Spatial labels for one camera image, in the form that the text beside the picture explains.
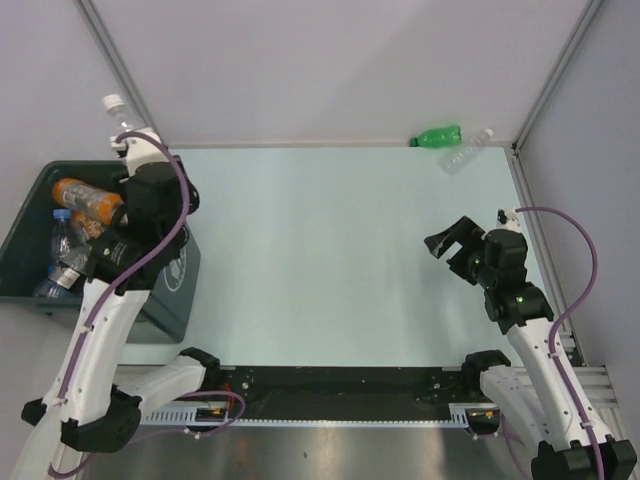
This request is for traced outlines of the clear bottle blue label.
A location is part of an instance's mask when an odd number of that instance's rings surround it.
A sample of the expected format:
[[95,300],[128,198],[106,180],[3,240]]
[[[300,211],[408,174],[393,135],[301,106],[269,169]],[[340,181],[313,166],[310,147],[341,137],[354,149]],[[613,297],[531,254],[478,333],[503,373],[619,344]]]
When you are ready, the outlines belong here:
[[51,266],[66,266],[84,272],[91,246],[72,225],[72,211],[62,208],[54,209],[53,220],[54,226],[50,240]]

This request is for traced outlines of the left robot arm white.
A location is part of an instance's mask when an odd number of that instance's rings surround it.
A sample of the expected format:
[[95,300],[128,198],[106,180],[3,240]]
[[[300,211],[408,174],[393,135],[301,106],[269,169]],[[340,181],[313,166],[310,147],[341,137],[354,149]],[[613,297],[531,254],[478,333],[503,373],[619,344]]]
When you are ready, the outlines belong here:
[[127,337],[158,277],[189,240],[187,215],[199,206],[181,161],[148,163],[121,181],[128,222],[94,240],[81,311],[57,379],[23,407],[38,426],[53,409],[62,444],[86,453],[114,453],[148,413],[193,393],[207,400],[221,387],[220,361],[198,348],[132,386],[114,384]]

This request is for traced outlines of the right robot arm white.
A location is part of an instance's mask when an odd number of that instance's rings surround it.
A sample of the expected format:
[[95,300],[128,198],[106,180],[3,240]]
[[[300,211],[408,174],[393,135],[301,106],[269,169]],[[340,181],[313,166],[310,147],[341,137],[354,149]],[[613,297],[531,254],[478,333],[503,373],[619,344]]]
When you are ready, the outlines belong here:
[[527,278],[528,244],[516,211],[499,211],[490,231],[463,216],[424,243],[436,258],[460,247],[447,261],[450,270],[482,288],[488,318],[523,363],[529,387],[501,351],[469,354],[461,388],[469,399],[488,398],[498,407],[529,451],[532,478],[631,478],[637,464],[633,445],[616,438],[594,408],[544,292]]

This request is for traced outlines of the clear bottle black cap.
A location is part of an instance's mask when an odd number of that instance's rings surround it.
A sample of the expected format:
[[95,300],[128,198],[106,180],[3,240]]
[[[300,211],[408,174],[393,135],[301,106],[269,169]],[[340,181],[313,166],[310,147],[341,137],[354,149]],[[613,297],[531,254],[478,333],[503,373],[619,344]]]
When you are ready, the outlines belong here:
[[80,295],[80,284],[83,280],[84,275],[81,272],[61,264],[53,268],[38,284],[33,296],[49,299],[75,298]]

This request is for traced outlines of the orange label bottle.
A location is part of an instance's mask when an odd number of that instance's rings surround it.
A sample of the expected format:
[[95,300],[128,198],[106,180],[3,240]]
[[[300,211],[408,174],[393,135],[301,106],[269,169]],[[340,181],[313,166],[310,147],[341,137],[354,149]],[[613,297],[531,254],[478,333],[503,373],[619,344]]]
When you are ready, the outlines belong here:
[[119,194],[105,191],[75,178],[55,183],[53,199],[61,206],[77,211],[92,220],[111,225],[123,205]]
[[71,226],[84,244],[91,244],[107,230],[101,222],[77,211],[72,212]]

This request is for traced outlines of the clear bottle white cap back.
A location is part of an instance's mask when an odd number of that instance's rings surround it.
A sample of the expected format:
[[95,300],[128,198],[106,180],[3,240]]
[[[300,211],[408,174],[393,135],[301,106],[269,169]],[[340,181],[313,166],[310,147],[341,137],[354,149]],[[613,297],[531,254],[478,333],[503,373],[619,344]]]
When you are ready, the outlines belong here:
[[493,135],[494,131],[491,128],[481,130],[471,140],[463,142],[442,156],[437,162],[438,167],[448,175],[458,174],[484,151]]

